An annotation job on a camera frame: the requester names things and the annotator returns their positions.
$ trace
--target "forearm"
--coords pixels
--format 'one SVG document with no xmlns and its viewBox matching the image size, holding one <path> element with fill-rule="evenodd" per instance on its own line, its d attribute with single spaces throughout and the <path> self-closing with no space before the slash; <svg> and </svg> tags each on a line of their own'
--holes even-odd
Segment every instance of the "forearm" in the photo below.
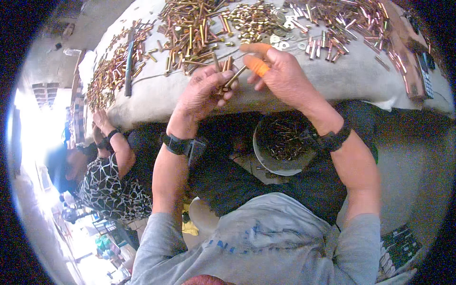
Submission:
<svg viewBox="0 0 456 285">
<path fill-rule="evenodd" d="M 109 156 L 111 156 L 111 153 L 109 152 L 109 150 L 105 149 L 105 148 L 102 148 L 102 149 L 98 149 L 98 156 L 99 157 L 104 157 L 104 158 L 108 158 Z"/>
<path fill-rule="evenodd" d="M 111 125 L 104 126 L 102 132 L 107 136 L 115 128 Z M 109 141 L 116 155 L 119 177 L 125 176 L 135 164 L 135 153 L 130 148 L 127 139 L 121 133 L 116 133 Z"/>
<path fill-rule="evenodd" d="M 322 97 L 302 108 L 319 135 L 337 133 L 343 126 L 343 117 Z M 347 187 L 349 208 L 346 220 L 362 212 L 380 211 L 380 175 L 369 148 L 351 131 L 342 147 L 331 153 L 334 167 Z"/>
<path fill-rule="evenodd" d="M 152 176 L 152 212 L 170 213 L 182 221 L 184 188 L 187 184 L 188 165 L 184 155 L 175 155 L 162 145 Z"/>
<path fill-rule="evenodd" d="M 186 114 L 176 110 L 170 118 L 166 133 L 188 140 L 194 139 L 197 123 Z M 163 144 L 154 165 L 152 176 L 152 212 L 171 213 L 182 222 L 182 203 L 187 185 L 188 162 L 185 155 L 171 153 Z"/>
</svg>

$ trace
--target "brass bolt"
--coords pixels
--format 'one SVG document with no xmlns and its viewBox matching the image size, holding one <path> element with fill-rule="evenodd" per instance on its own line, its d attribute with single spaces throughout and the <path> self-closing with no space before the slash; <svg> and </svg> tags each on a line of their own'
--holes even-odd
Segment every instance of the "brass bolt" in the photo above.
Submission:
<svg viewBox="0 0 456 285">
<path fill-rule="evenodd" d="M 227 32 L 228 32 L 228 36 L 233 36 L 234 34 L 233 34 L 233 32 L 231 31 L 231 28 L 230 28 L 230 26 L 229 26 L 229 24 L 228 24 L 227 18 L 224 17 L 224 18 L 223 18 L 223 21 L 225 22 L 225 27 L 226 27 L 226 30 L 227 30 Z"/>
</svg>

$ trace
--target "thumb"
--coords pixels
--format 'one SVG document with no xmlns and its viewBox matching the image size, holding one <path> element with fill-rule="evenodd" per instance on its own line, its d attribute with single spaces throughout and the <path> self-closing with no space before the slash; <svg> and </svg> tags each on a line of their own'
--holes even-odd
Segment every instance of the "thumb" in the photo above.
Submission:
<svg viewBox="0 0 456 285">
<path fill-rule="evenodd" d="M 209 95 L 216 87 L 223 86 L 233 76 L 234 72 L 231 70 L 212 74 L 201 82 L 201 93 Z"/>
</svg>

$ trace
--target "scrap metal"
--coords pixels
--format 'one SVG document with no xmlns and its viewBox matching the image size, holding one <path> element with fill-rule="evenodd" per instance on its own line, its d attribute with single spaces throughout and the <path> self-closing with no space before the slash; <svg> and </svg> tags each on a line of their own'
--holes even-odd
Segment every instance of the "scrap metal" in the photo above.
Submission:
<svg viewBox="0 0 456 285">
<path fill-rule="evenodd" d="M 144 45 L 142 43 L 151 35 L 151 30 L 154 28 L 154 22 L 141 23 L 141 19 L 133 21 L 131 29 L 135 31 L 133 39 L 133 51 L 131 55 L 132 66 L 137 62 L 144 60 Z M 110 59 L 107 59 L 108 52 L 111 51 L 117 42 L 127 37 L 131 30 L 123 28 L 121 33 L 114 36 L 105 54 L 100 58 L 95 72 L 93 73 L 92 81 L 87 90 L 87 105 L 91 111 L 95 108 L 107 108 L 114 103 L 114 91 L 120 90 L 125 83 L 125 71 L 128 59 L 128 42 L 119 44 L 114 50 L 114 54 Z M 145 62 L 132 70 L 133 77 L 138 76 Z"/>
</svg>

